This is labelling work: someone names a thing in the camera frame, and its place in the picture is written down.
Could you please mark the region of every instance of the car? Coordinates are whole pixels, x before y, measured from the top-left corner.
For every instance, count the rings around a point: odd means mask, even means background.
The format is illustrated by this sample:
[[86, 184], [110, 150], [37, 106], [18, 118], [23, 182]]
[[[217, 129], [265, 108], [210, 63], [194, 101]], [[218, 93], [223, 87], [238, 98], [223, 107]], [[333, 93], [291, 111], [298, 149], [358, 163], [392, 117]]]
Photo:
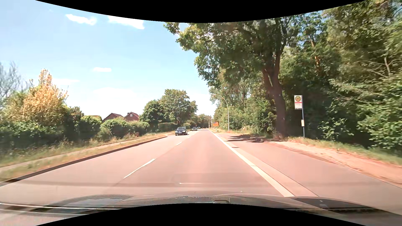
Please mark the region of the car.
[[187, 129], [184, 126], [177, 127], [176, 131], [174, 132], [176, 136], [178, 135], [188, 135]]

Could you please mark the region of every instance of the sky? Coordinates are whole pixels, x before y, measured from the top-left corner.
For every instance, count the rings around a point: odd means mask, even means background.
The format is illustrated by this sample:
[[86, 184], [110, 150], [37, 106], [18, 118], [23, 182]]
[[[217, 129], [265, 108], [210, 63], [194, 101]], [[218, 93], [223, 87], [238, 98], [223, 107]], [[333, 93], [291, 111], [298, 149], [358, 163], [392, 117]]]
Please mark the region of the sky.
[[206, 81], [163, 22], [108, 16], [34, 0], [2, 1], [0, 62], [35, 81], [42, 68], [86, 115], [141, 114], [164, 90], [187, 91], [213, 115]]

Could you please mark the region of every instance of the red brick house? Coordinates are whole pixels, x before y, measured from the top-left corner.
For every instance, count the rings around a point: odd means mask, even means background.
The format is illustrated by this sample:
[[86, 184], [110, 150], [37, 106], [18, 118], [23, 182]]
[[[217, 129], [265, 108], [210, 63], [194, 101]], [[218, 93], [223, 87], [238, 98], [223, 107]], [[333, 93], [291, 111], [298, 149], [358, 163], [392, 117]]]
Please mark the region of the red brick house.
[[102, 123], [104, 123], [106, 120], [114, 119], [114, 118], [117, 118], [117, 117], [123, 117], [123, 116], [119, 115], [119, 114], [116, 114], [116, 113], [111, 113], [110, 115], [108, 115], [106, 118], [104, 118], [102, 120]]
[[129, 112], [124, 117], [124, 120], [126, 120], [126, 121], [138, 121], [139, 120], [139, 115], [134, 113], [134, 112]]

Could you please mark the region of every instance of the cloud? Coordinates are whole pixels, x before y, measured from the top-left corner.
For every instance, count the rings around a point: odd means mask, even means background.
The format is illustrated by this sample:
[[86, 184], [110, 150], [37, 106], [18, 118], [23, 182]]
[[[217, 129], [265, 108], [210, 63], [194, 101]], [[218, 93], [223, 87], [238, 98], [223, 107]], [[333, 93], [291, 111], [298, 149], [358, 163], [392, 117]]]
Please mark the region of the cloud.
[[71, 20], [71, 21], [75, 21], [79, 24], [82, 23], [86, 23], [89, 25], [95, 25], [96, 24], [96, 18], [91, 17], [91, 19], [88, 19], [86, 17], [82, 17], [82, 16], [74, 16], [73, 14], [67, 14], [66, 17]]
[[138, 19], [124, 18], [118, 16], [107, 16], [110, 23], [119, 23], [123, 25], [130, 25], [137, 29], [144, 29], [144, 21]]
[[77, 79], [68, 79], [68, 78], [54, 78], [52, 79], [52, 82], [56, 85], [59, 86], [68, 86], [71, 85], [74, 82], [79, 82]]
[[94, 72], [111, 72], [111, 68], [94, 68]]

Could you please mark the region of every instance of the yellow foliage tree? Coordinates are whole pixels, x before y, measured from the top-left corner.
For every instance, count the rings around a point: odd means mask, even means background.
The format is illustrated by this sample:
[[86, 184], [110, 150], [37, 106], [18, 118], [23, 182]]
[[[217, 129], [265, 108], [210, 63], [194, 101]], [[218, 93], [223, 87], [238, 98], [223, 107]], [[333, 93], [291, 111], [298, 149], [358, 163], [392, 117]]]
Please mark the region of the yellow foliage tree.
[[31, 86], [25, 95], [22, 106], [8, 107], [8, 115], [13, 121], [34, 121], [45, 126], [55, 126], [62, 122], [66, 106], [67, 91], [52, 83], [52, 75], [42, 69], [39, 84]]

